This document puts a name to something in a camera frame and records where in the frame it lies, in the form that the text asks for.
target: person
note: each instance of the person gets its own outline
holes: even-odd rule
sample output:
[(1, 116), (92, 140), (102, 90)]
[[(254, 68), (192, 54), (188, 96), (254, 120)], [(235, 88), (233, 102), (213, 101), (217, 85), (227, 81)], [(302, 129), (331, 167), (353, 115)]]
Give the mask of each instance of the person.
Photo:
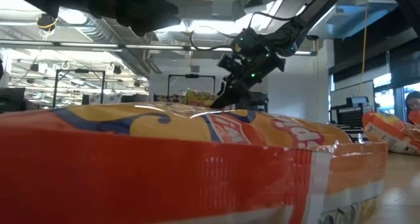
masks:
[(411, 92), (406, 97), (406, 112), (408, 123), (413, 123), (410, 119), (408, 119), (408, 115), (412, 110), (420, 110), (420, 92), (418, 91)]

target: black robotic arm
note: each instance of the black robotic arm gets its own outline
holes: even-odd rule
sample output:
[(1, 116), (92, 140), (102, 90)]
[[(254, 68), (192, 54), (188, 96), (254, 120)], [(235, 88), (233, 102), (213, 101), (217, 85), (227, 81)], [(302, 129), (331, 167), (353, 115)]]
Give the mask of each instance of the black robotic arm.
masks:
[[(230, 72), (224, 87), (211, 108), (224, 108), (249, 99), (249, 89), (261, 83), (271, 71), (284, 71), (282, 56), (292, 56), (309, 30), (338, 0), (313, 0), (298, 16), (271, 34), (259, 35), (252, 28), (244, 29), (231, 43), (232, 56), (224, 55), (218, 66)], [(420, 0), (396, 0), (411, 25), (420, 34)]]

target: desk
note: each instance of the desk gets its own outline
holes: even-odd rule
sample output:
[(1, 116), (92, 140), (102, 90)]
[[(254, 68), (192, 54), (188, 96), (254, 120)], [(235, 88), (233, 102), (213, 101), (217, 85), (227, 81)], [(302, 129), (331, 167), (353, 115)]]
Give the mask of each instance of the desk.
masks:
[(390, 153), (378, 212), (366, 224), (420, 223), (420, 156)]

